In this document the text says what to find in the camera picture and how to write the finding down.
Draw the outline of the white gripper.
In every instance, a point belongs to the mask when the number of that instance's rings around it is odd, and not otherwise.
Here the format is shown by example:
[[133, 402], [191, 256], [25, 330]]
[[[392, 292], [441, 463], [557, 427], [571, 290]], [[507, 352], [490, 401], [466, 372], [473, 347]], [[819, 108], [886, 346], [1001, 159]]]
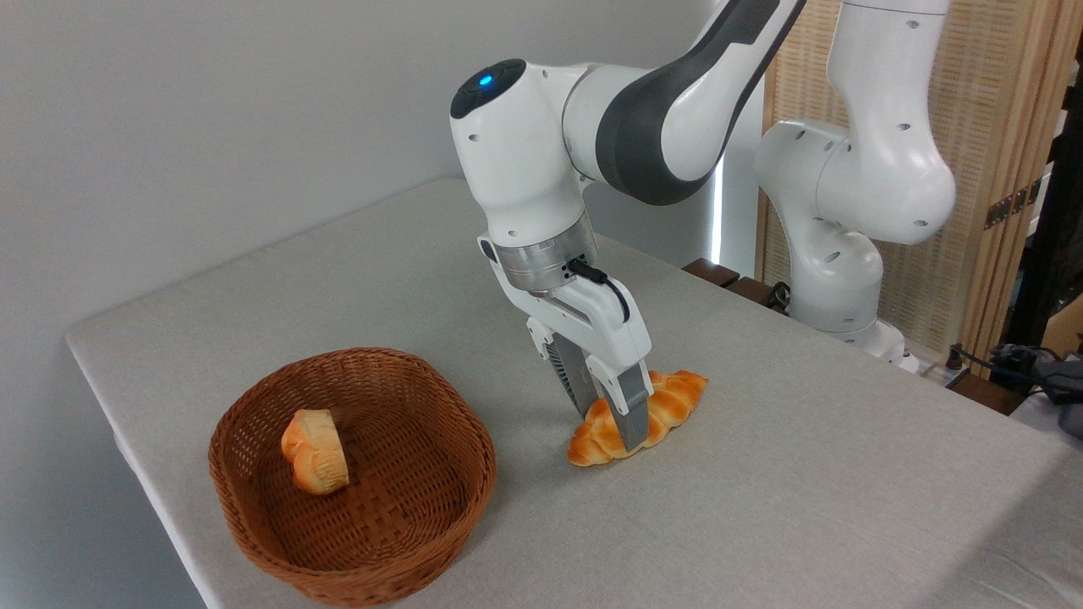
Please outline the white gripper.
[[580, 419], [601, 397], [600, 388], [625, 451], [641, 448], [653, 393], [645, 368], [652, 342], [630, 291], [615, 278], [598, 284], [574, 275], [548, 296], [535, 296], [510, 284], [490, 238], [477, 243], [511, 304], [527, 315], [531, 340]]

